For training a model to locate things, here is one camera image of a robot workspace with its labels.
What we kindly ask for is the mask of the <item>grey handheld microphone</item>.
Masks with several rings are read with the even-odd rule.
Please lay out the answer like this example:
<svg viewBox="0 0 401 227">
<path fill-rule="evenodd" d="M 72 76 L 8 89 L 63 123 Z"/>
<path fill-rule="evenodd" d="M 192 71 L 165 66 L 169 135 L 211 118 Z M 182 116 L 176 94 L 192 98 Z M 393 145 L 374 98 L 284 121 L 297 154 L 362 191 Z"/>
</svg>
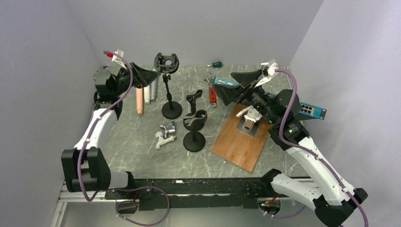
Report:
<svg viewBox="0 0 401 227">
<path fill-rule="evenodd" d="M 157 84 L 158 81 L 155 79 L 150 85 L 150 100 L 151 102 L 155 102 L 157 99 Z"/>
</svg>

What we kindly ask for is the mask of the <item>white microphone with stand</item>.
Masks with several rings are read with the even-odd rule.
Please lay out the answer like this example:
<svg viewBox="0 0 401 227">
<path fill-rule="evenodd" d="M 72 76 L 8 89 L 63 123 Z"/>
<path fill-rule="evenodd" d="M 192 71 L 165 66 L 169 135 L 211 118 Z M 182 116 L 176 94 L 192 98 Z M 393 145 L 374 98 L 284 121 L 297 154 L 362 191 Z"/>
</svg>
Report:
<svg viewBox="0 0 401 227">
<path fill-rule="evenodd" d="M 143 88 L 144 104 L 150 104 L 150 85 Z"/>
</svg>

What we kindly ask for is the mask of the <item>pink microphone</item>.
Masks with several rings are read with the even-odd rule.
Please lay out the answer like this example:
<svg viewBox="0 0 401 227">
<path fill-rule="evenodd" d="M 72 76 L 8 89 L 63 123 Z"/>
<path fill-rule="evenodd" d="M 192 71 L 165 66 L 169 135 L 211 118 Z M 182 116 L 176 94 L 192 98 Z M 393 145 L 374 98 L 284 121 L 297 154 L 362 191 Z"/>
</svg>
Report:
<svg viewBox="0 0 401 227">
<path fill-rule="evenodd" d="M 136 110 L 138 115 L 143 115 L 143 88 L 136 88 Z"/>
</svg>

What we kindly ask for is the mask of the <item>black shock mount stand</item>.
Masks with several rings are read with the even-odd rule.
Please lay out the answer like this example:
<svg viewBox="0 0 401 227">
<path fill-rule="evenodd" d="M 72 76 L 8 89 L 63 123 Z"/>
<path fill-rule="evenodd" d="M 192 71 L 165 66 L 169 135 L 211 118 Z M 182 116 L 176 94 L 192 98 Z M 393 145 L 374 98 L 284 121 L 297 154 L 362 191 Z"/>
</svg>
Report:
<svg viewBox="0 0 401 227">
<path fill-rule="evenodd" d="M 162 73 L 162 79 L 166 87 L 167 102 L 163 105 L 161 113 L 169 120 L 179 118 L 183 111 L 182 106 L 178 102 L 172 100 L 168 85 L 168 82 L 171 80 L 171 75 L 178 71 L 179 65 L 179 59 L 175 53 L 163 55 L 159 52 L 154 59 L 154 67 L 158 72 Z"/>
</svg>

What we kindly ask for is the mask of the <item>black front microphone stand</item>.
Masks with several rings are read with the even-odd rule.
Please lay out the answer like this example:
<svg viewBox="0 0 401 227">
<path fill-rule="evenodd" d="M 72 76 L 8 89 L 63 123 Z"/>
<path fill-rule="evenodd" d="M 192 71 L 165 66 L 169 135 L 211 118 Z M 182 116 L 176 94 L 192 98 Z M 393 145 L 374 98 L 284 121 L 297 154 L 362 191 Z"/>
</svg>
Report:
<svg viewBox="0 0 401 227">
<path fill-rule="evenodd" d="M 186 150 L 199 152 L 204 148 L 206 140 L 199 130 L 203 128 L 207 118 L 208 114 L 204 109 L 183 117 L 184 126 L 189 131 L 183 139 L 183 145 Z"/>
</svg>

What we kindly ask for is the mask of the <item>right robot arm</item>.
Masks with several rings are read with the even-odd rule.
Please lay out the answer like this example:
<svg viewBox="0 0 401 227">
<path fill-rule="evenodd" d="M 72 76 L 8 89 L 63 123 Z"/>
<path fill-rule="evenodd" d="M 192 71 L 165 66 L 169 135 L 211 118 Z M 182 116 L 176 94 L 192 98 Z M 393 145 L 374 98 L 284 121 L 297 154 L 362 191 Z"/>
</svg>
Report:
<svg viewBox="0 0 401 227">
<path fill-rule="evenodd" d="M 295 77 L 288 72 L 291 89 L 276 95 L 266 92 L 262 85 L 281 73 L 276 66 L 253 72 L 232 73 L 233 85 L 215 83 L 213 87 L 225 105 L 248 103 L 266 119 L 269 135 L 283 151 L 291 155 L 313 179 L 315 187 L 294 180 L 277 169 L 261 178 L 261 192 L 286 195 L 314 211 L 328 227 L 341 227 L 367 198 L 363 188 L 348 183 L 320 152 L 298 116 L 302 111 Z"/>
</svg>

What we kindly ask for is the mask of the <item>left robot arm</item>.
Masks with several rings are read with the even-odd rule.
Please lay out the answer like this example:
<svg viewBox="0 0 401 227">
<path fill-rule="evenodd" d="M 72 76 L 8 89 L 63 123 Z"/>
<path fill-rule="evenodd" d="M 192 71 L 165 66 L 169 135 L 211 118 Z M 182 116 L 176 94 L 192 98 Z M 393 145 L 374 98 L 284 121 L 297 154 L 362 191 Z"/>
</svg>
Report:
<svg viewBox="0 0 401 227">
<path fill-rule="evenodd" d="M 122 97 L 130 88 L 150 85 L 161 74 L 130 63 L 116 74 L 102 68 L 93 74 L 95 82 L 92 119 L 83 137 L 61 155 L 66 187 L 69 192 L 105 191 L 117 188 L 125 199 L 136 192 L 130 172 L 112 172 L 102 153 L 112 127 L 122 113 Z"/>
</svg>

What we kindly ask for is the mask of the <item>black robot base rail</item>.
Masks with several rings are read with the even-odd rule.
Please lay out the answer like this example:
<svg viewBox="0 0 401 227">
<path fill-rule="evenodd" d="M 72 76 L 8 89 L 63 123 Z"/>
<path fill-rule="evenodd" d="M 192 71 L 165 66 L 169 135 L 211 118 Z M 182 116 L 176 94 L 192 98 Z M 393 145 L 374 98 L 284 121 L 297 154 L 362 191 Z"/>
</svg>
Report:
<svg viewBox="0 0 401 227">
<path fill-rule="evenodd" d="M 135 179 L 131 188 L 138 192 L 107 191 L 107 200 L 132 200 L 140 211 L 178 208 L 242 207 L 256 209 L 276 196 L 259 177 Z"/>
</svg>

